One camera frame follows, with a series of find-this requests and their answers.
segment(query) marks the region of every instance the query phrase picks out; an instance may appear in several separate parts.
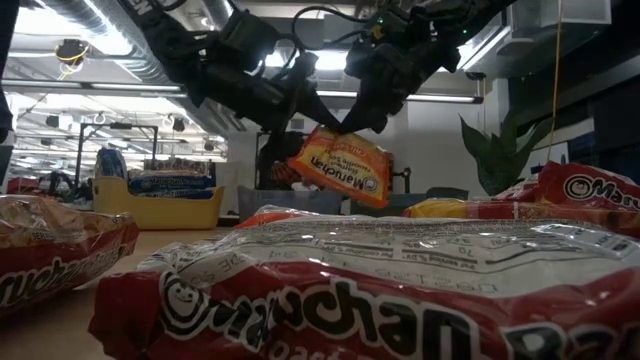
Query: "green plant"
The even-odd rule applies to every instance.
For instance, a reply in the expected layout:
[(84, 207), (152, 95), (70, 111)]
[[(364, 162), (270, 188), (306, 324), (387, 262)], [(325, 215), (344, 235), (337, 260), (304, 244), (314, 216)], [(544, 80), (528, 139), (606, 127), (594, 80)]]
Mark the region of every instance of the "green plant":
[(478, 180), (490, 196), (508, 189), (520, 176), (533, 147), (550, 132), (552, 119), (547, 119), (518, 138), (517, 123), (507, 119), (501, 136), (483, 134), (470, 127), (460, 116), (462, 139), (467, 151), (478, 164)]

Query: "ceiling duct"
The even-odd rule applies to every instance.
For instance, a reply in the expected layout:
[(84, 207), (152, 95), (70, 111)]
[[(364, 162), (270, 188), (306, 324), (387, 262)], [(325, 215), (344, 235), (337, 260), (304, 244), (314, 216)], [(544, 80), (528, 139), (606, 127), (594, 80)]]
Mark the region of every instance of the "ceiling duct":
[[(520, 0), (507, 11), (511, 32), (493, 41), (467, 71), (508, 78), (535, 73), (555, 61), (560, 0)], [(611, 24), (611, 0), (563, 0), (561, 54), (566, 55)]]
[[(133, 21), (115, 0), (37, 0), (64, 17), (70, 22), (85, 27), (96, 38), (114, 43), (129, 44), (133, 58), (142, 58), (144, 61), (119, 61), (118, 64), (144, 83), (171, 84), (165, 75), (160, 62), (153, 56), (144, 36)], [(207, 2), (224, 2), (216, 0)], [(211, 133), (225, 133), (223, 118), (218, 113), (210, 114), (208, 111), (196, 108), (189, 99), (169, 99), (182, 106), (187, 112), (194, 115), (194, 120), (203, 130)]]

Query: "blue package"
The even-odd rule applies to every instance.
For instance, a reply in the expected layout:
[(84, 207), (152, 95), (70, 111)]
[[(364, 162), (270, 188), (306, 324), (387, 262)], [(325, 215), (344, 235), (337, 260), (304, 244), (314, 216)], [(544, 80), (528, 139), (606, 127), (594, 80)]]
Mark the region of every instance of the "blue package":
[(198, 189), (164, 190), (140, 193), (137, 196), (173, 199), (211, 199), (211, 197), (213, 197), (213, 191)]
[(213, 186), (213, 180), (206, 176), (144, 176), (129, 182), (129, 190), (133, 194), (183, 190), (206, 189)]
[(127, 180), (127, 165), (118, 150), (102, 148), (98, 151), (95, 177), (117, 176)]

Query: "table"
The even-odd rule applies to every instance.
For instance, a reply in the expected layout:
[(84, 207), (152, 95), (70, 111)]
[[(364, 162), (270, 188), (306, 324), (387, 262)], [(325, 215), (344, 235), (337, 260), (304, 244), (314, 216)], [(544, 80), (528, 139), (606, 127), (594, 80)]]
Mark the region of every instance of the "table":
[[(173, 242), (191, 243), (228, 231), (142, 232), (134, 253), (105, 275), (132, 270), (157, 249)], [(36, 305), (10, 321), (0, 320), (0, 358), (2, 360), (106, 360), (102, 344), (87, 332), (93, 316), (97, 279)]]

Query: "maruchan ramen package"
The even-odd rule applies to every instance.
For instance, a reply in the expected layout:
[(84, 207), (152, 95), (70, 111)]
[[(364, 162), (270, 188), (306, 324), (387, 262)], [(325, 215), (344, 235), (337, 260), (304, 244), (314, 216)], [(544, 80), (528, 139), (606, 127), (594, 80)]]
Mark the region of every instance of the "maruchan ramen package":
[(389, 203), (390, 157), (359, 135), (317, 127), (289, 166), (316, 184), (382, 208)]
[(35, 196), (0, 196), (0, 316), (80, 286), (133, 252), (129, 215), (68, 209)]
[(100, 281), (117, 359), (637, 359), (640, 245), (572, 221), (311, 216)]
[(631, 179), (580, 164), (550, 163), (538, 180), (541, 201), (640, 211), (640, 187)]
[(603, 226), (640, 239), (640, 212), (576, 205), (517, 201), (426, 200), (408, 208), (413, 218), (459, 219), (569, 219)]
[(630, 179), (580, 165), (549, 163), (538, 175), (487, 201), (426, 200), (409, 217), (573, 219), (640, 238), (640, 187)]
[(246, 227), (268, 224), (268, 223), (285, 220), (285, 219), (291, 219), (291, 218), (296, 218), (301, 216), (316, 216), (316, 215), (320, 215), (320, 214), (304, 211), (304, 210), (285, 208), (285, 207), (275, 206), (275, 205), (265, 205), (260, 209), (258, 209), (258, 211), (256, 211), (256, 213), (252, 217), (236, 225), (236, 228), (242, 229)]

